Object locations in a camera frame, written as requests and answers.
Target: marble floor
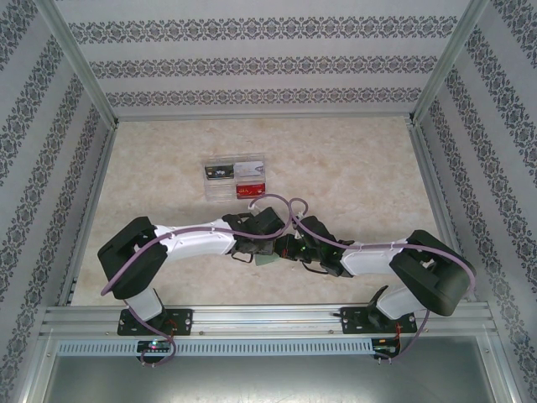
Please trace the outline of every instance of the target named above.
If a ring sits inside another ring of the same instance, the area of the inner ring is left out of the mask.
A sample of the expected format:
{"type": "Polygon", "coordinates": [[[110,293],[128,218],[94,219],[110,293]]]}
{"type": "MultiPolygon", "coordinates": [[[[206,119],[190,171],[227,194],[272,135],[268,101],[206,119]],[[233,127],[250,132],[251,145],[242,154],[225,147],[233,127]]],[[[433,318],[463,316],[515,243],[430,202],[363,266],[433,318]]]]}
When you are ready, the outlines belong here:
{"type": "MultiPolygon", "coordinates": [[[[201,173],[206,157],[246,153],[265,154],[269,192],[305,198],[338,239],[392,241],[416,228],[437,236],[403,118],[120,123],[72,304],[122,305],[99,294],[107,280],[96,252],[135,217],[182,226],[246,212],[248,201],[206,201],[201,173]]],[[[278,201],[259,203],[269,204],[285,214],[278,201]]],[[[164,264],[152,287],[165,305],[241,305],[366,302],[397,284],[395,275],[343,279],[287,260],[200,256],[164,264]]]]}

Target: perforated metal strip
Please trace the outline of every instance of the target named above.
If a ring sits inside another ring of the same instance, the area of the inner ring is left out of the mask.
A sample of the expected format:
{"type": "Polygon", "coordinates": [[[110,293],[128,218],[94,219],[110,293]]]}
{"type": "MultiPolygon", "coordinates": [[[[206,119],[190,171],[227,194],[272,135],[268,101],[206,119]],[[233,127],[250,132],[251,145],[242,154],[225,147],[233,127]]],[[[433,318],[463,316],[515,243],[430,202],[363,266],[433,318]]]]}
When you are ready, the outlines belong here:
{"type": "MultiPolygon", "coordinates": [[[[370,338],[290,340],[177,340],[177,355],[186,357],[353,355],[372,354],[370,338]]],[[[121,357],[137,355],[138,341],[62,341],[62,357],[121,357]]],[[[165,353],[148,353],[166,355],[165,353]]]]}

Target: green object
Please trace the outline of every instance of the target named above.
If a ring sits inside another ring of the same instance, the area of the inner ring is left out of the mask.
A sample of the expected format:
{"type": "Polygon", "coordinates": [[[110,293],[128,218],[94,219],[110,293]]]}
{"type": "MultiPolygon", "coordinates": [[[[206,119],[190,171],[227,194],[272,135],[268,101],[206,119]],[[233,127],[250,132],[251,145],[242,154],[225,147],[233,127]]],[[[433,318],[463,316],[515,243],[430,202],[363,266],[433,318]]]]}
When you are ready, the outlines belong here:
{"type": "Polygon", "coordinates": [[[263,266],[279,259],[277,254],[256,254],[254,257],[256,266],[263,266]]]}

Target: red box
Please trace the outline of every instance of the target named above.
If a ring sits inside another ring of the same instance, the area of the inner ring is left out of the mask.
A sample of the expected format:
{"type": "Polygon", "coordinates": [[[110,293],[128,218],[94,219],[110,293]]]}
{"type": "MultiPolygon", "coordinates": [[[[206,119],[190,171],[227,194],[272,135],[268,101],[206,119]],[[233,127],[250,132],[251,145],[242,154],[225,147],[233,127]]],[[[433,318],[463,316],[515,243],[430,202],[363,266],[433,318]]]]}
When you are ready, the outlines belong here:
{"type": "Polygon", "coordinates": [[[253,199],[254,197],[264,195],[264,193],[264,183],[256,183],[255,185],[237,185],[237,199],[253,199]]]}

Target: wall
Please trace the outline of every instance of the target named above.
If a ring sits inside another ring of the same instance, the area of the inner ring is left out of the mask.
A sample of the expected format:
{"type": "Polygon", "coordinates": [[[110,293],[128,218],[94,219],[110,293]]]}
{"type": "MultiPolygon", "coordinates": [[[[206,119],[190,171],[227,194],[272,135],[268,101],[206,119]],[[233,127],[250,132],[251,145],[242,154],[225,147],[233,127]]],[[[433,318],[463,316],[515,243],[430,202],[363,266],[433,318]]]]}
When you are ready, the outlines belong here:
{"type": "Polygon", "coordinates": [[[61,0],[120,118],[409,113],[468,0],[61,0]]]}
{"type": "Polygon", "coordinates": [[[422,122],[524,401],[537,401],[537,1],[485,9],[422,122]]]}
{"type": "Polygon", "coordinates": [[[108,129],[37,8],[0,0],[0,402],[58,302],[108,129]]]}

